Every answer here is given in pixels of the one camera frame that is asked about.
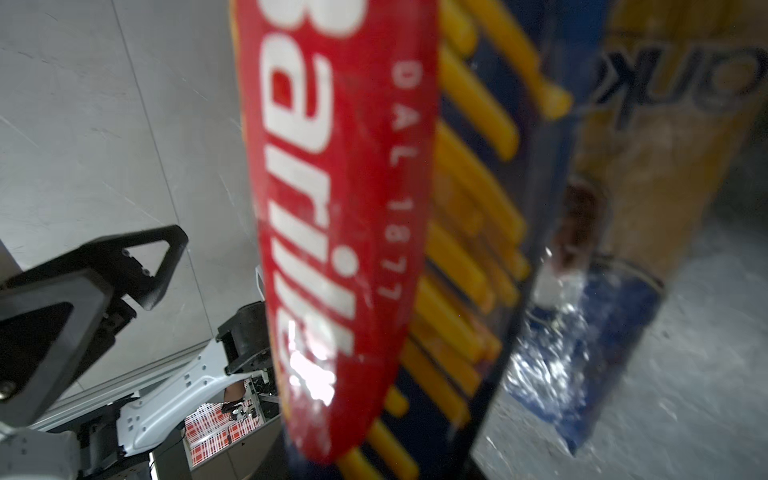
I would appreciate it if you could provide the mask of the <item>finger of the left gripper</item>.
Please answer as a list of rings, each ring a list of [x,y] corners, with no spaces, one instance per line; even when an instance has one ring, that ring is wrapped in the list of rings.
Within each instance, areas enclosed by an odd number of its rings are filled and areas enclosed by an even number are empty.
[[[73,382],[114,288],[85,269],[1,293],[1,421],[27,427]]]
[[[103,236],[12,277],[11,286],[21,287],[91,269],[117,293],[130,296],[145,310],[152,310],[164,298],[188,242],[187,234],[178,225]],[[165,243],[168,248],[157,271],[150,273],[129,250],[155,243]]]

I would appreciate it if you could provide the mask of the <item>blue tan spaghetti bag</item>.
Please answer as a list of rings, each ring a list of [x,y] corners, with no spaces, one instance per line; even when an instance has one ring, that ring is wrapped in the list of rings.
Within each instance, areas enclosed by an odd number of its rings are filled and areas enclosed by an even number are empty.
[[[589,439],[767,100],[763,1],[615,1],[507,391]]]

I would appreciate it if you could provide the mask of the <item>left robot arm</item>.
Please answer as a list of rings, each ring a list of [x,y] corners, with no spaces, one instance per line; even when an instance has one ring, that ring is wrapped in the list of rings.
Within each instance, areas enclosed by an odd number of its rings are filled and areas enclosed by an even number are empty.
[[[164,297],[188,238],[177,225],[104,236],[22,270],[1,254],[1,475],[108,479],[147,461],[189,414],[230,385],[271,382],[265,305],[240,308],[167,379],[45,431],[39,419]]]

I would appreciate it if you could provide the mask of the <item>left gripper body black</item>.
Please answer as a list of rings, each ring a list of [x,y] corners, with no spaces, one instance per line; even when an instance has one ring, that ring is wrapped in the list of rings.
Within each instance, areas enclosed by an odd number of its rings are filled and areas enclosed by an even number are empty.
[[[119,297],[97,298],[74,308],[72,321],[77,336],[72,383],[116,344],[117,335],[135,317],[136,311]]]

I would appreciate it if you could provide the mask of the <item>person in plaid sleeve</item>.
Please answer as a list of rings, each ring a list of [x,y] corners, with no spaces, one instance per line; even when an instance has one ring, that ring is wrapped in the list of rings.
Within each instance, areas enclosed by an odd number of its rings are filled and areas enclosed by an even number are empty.
[[[250,380],[244,382],[244,389],[241,400],[206,402],[185,418],[183,434],[191,470],[264,425],[263,414],[252,398],[255,390]]]

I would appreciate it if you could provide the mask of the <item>blue Barilla spaghetti bag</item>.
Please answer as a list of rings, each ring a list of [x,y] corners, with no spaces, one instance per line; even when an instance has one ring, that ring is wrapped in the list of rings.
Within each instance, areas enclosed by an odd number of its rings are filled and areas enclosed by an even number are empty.
[[[464,479],[608,1],[234,1],[272,359],[266,478]]]

